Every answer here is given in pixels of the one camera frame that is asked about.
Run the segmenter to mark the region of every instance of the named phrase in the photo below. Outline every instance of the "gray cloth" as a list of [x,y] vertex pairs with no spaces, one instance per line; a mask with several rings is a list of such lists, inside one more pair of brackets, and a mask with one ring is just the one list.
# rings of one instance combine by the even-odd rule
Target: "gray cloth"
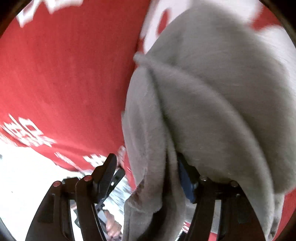
[[213,181],[236,180],[271,240],[296,184],[295,94],[283,68],[251,30],[202,1],[135,61],[122,127],[138,187],[123,240],[174,240],[194,212],[176,151]]

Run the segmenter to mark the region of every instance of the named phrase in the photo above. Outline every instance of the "screw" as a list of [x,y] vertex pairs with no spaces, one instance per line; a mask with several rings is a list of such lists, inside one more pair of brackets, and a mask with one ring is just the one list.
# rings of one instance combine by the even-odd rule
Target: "screw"
[[83,180],[85,180],[86,182],[90,181],[92,179],[91,175],[87,175],[83,178]]
[[231,181],[230,185],[234,188],[237,188],[239,184],[236,181]]
[[200,176],[200,180],[205,182],[207,180],[207,177],[206,176]]
[[61,182],[60,181],[55,181],[52,185],[54,187],[58,187],[59,185],[61,185]]

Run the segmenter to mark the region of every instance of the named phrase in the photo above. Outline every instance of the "finger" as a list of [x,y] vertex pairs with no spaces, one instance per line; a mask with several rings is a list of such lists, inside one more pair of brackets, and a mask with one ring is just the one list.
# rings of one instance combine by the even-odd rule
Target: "finger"
[[104,210],[104,214],[107,219],[106,230],[109,231],[115,223],[114,215],[112,215],[108,210]]
[[108,232],[108,235],[110,237],[117,237],[120,234],[120,231],[121,231],[121,225],[118,222],[115,221],[113,227]]

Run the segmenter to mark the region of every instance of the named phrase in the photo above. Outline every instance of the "gray towel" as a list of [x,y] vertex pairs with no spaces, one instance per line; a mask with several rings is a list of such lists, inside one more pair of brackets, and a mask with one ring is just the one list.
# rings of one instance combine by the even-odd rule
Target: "gray towel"
[[135,61],[122,127],[138,187],[125,202],[123,240],[174,240],[193,214],[176,151],[213,181],[236,180],[271,240],[296,184],[295,95],[284,69],[251,30],[202,1]]

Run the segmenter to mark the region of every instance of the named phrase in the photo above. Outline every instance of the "gray garment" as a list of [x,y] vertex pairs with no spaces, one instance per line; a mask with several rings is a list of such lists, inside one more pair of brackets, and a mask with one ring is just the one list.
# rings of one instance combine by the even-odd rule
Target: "gray garment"
[[283,68],[251,30],[202,1],[135,61],[122,127],[138,187],[123,240],[174,240],[194,212],[176,151],[213,181],[236,180],[271,240],[296,184],[295,95]]

